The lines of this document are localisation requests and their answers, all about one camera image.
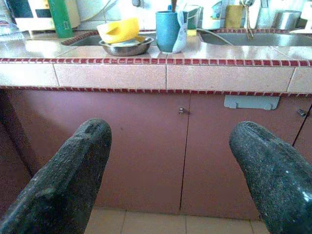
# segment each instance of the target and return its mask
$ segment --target pink cabinet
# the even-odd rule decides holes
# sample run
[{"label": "pink cabinet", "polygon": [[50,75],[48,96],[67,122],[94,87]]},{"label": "pink cabinet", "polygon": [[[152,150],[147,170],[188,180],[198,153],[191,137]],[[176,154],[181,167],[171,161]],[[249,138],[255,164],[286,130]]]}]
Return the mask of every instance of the pink cabinet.
[{"label": "pink cabinet", "polygon": [[312,164],[312,109],[310,109],[294,147]]},{"label": "pink cabinet", "polygon": [[257,219],[243,173],[228,141],[233,127],[250,120],[292,144],[311,99],[282,97],[274,111],[229,109],[224,96],[191,96],[181,212],[184,214]]},{"label": "pink cabinet", "polygon": [[29,181],[30,175],[4,126],[0,123],[0,217]]},{"label": "pink cabinet", "polygon": [[189,95],[8,91],[40,169],[80,124],[106,120],[113,132],[110,158],[96,204],[178,213]]}]

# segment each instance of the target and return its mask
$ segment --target floor tile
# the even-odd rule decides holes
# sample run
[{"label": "floor tile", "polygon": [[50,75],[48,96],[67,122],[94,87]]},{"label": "floor tile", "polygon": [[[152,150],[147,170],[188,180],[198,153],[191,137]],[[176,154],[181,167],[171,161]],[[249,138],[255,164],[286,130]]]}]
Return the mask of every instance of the floor tile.
[{"label": "floor tile", "polygon": [[122,234],[185,234],[185,216],[127,212]]},{"label": "floor tile", "polygon": [[253,234],[249,221],[186,216],[187,234]]},{"label": "floor tile", "polygon": [[84,234],[120,234],[125,213],[94,208]]},{"label": "floor tile", "polygon": [[253,234],[270,234],[263,222],[252,221]]}]

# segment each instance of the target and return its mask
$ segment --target sink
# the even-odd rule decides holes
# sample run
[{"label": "sink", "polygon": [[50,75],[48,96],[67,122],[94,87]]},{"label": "sink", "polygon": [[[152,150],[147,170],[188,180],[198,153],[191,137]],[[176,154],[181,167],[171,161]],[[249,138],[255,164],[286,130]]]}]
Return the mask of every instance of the sink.
[{"label": "sink", "polygon": [[[146,37],[151,37],[154,38],[154,41],[152,42],[151,45],[156,45],[156,35],[155,34],[144,34],[140,36],[146,36]],[[101,37],[99,35],[93,35],[89,36],[87,38],[81,39],[77,42],[74,42],[70,46],[90,46],[90,45],[99,45],[99,41],[101,41]]]},{"label": "sink", "polygon": [[[211,35],[200,33],[205,43],[214,45],[227,45],[224,41]],[[312,46],[312,38],[304,35],[256,33],[252,40],[248,40],[244,33],[219,33],[219,36],[233,45],[253,46]]]}]

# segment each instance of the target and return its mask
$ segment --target dish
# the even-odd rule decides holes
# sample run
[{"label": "dish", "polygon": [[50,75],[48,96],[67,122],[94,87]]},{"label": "dish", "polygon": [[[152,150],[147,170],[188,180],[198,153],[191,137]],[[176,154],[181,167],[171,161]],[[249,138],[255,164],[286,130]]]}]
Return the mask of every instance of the dish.
[{"label": "dish", "polygon": [[104,50],[113,56],[133,56],[133,55],[141,55],[144,54],[151,46],[154,41],[153,38],[138,36],[140,38],[144,38],[144,41],[137,45],[129,45],[129,46],[115,46],[114,44],[107,44],[102,40],[99,42],[101,46],[103,46]]}]

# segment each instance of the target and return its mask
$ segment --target tiled countertop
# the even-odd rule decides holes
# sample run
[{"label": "tiled countertop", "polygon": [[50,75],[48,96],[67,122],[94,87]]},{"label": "tiled countertop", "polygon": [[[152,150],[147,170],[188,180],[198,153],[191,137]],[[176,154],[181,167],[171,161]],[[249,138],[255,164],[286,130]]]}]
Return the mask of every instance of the tiled countertop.
[{"label": "tiled countertop", "polygon": [[[78,38],[93,33],[77,32]],[[224,46],[188,37],[166,55],[116,58],[100,46],[67,46],[55,34],[0,46],[0,88],[134,93],[312,94],[312,47]]]}]

